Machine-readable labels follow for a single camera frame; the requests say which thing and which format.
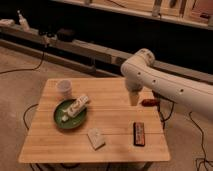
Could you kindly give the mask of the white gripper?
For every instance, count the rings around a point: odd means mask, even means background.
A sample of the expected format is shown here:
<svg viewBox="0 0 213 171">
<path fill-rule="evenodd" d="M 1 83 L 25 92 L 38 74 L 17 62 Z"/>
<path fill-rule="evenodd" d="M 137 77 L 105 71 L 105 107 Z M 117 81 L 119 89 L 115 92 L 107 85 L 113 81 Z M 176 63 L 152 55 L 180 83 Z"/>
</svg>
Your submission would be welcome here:
<svg viewBox="0 0 213 171">
<path fill-rule="evenodd" d="M 143 86 L 129 79 L 125 80 L 125 86 L 129 92 L 130 104 L 136 106 L 139 101 L 139 92 L 142 90 Z"/>
</svg>

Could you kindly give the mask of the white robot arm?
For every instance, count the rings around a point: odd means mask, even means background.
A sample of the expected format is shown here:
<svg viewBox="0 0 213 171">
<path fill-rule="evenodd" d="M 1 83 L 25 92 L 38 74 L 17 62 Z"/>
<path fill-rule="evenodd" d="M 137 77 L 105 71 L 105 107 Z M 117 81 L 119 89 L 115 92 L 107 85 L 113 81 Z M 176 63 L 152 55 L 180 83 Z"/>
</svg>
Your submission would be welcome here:
<svg viewBox="0 0 213 171">
<path fill-rule="evenodd" d="M 148 87 L 213 120 L 213 85 L 153 69 L 154 61 L 154 54 L 142 48 L 121 65 L 127 90 L 138 93 Z"/>
</svg>

